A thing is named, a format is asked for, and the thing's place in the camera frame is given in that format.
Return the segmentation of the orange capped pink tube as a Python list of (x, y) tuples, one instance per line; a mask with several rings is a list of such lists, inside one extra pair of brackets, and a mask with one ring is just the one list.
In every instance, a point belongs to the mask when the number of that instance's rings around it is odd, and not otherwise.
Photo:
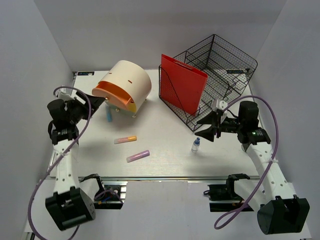
[(129, 142), (134, 142), (136, 140), (137, 140), (137, 137), (135, 135), (127, 136), (127, 137), (122, 137), (122, 138), (115, 139), (114, 140), (114, 144), (129, 143)]

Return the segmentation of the yellow bottom drawer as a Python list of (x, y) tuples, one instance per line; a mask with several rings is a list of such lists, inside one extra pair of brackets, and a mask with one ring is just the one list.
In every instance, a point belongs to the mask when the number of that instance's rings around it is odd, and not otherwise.
[(132, 113), (137, 112), (136, 104), (133, 101), (129, 101), (127, 103), (121, 103), (117, 108), (120, 110), (129, 111)]

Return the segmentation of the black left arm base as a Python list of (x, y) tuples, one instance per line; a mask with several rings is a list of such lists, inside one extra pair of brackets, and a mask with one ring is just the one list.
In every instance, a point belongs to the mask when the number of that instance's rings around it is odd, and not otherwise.
[(97, 173), (79, 180), (81, 189), (92, 199), (96, 210), (120, 210), (125, 201), (125, 186), (104, 182)]

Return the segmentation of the cream semicircular drawer box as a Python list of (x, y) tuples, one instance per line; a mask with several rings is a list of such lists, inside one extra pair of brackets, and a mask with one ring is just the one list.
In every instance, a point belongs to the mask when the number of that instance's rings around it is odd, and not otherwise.
[[(133, 117), (136, 116), (138, 110), (152, 90), (152, 82), (147, 72), (139, 65), (127, 60), (118, 61), (100, 81), (115, 84), (132, 97), (136, 105), (136, 113), (127, 112), (131, 113)], [(121, 109), (109, 103), (107, 99), (105, 100), (109, 105), (121, 111)]]

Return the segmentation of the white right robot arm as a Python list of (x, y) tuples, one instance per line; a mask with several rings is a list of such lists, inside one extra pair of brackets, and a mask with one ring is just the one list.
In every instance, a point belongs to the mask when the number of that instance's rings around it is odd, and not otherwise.
[(257, 223), (265, 235), (300, 233), (306, 222), (310, 205), (306, 198), (299, 198), (289, 186), (281, 171), (276, 152), (278, 143), (271, 144), (268, 133), (259, 126), (257, 103), (240, 98), (238, 115), (230, 118), (227, 111), (230, 104), (215, 100), (212, 111), (198, 121), (209, 128), (196, 132), (196, 136), (213, 142), (222, 133), (237, 135), (242, 150), (249, 156), (259, 175), (254, 183), (244, 173), (231, 174), (226, 180), (226, 195), (236, 200), (242, 198), (240, 207), (230, 210), (218, 218), (230, 216), (223, 224), (214, 223), (220, 230), (228, 225), (246, 207), (256, 212)]

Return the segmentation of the blue tube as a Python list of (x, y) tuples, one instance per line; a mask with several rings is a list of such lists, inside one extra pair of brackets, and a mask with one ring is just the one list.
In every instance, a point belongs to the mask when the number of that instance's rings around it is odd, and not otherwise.
[(109, 123), (113, 121), (111, 108), (109, 106), (106, 107), (106, 119)]

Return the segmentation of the purple tube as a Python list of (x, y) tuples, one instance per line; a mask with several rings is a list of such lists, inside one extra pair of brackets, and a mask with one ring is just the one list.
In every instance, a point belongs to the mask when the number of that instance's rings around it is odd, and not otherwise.
[(136, 160), (148, 157), (149, 155), (150, 155), (150, 151), (149, 150), (145, 150), (145, 151), (142, 151), (142, 152), (139, 152), (139, 153), (136, 153), (134, 155), (131, 155), (131, 156), (127, 157), (126, 161), (128, 163), (131, 163), (131, 162), (134, 162)]

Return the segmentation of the red file folder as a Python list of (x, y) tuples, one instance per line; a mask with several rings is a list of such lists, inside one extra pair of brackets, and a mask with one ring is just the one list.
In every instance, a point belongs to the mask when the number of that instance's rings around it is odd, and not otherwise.
[(165, 54), (161, 55), (160, 74), (160, 98), (196, 115), (208, 75)]

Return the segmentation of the small blue capped bottle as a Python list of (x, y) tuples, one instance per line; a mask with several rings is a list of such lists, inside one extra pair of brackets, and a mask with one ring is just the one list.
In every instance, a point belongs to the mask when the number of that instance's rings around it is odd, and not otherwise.
[(199, 137), (197, 137), (194, 141), (193, 141), (193, 144), (192, 144), (192, 147), (191, 147), (191, 151), (193, 153), (197, 152), (198, 149), (199, 149), (199, 146), (200, 146), (200, 142), (201, 142), (201, 139)]

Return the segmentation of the peach top drawer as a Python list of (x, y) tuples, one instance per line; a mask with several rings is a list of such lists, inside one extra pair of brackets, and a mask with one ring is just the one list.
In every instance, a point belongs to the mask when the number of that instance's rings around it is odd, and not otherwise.
[(134, 102), (132, 97), (124, 89), (108, 81), (100, 81), (97, 86), (92, 89), (91, 93), (96, 97), (104, 97), (110, 104), (116, 107), (121, 103)]

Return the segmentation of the aluminium front rail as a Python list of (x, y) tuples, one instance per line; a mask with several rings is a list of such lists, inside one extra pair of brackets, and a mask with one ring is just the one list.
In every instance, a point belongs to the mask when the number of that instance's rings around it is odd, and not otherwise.
[(101, 176), (103, 181), (218, 181), (226, 180), (227, 176), (147, 176), (147, 177), (115, 177), (115, 176)]

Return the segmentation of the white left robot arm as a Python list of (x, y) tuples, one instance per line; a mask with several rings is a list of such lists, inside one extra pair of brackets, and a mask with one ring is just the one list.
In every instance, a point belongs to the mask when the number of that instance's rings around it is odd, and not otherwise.
[(77, 91), (75, 97), (61, 93), (47, 105), (52, 117), (48, 131), (55, 153), (55, 186), (53, 195), (45, 200), (45, 207), (61, 231), (96, 217), (94, 201), (81, 189), (78, 178), (77, 124), (81, 120), (88, 121), (104, 101), (103, 97)]

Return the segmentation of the black label sticker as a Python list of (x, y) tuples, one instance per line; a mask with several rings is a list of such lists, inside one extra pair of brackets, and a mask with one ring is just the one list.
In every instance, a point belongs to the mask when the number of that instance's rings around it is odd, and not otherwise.
[(78, 76), (93, 76), (94, 74), (94, 71), (79, 71), (77, 73)]

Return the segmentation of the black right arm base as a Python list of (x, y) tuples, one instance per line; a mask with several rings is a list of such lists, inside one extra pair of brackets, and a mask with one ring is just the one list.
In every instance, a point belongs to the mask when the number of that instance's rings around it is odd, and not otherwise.
[(229, 212), (242, 207), (248, 198), (244, 198), (235, 192), (235, 182), (240, 180), (259, 180), (259, 177), (250, 177), (245, 173), (228, 175), (223, 184), (209, 184), (203, 196), (209, 199), (209, 208), (212, 213)]

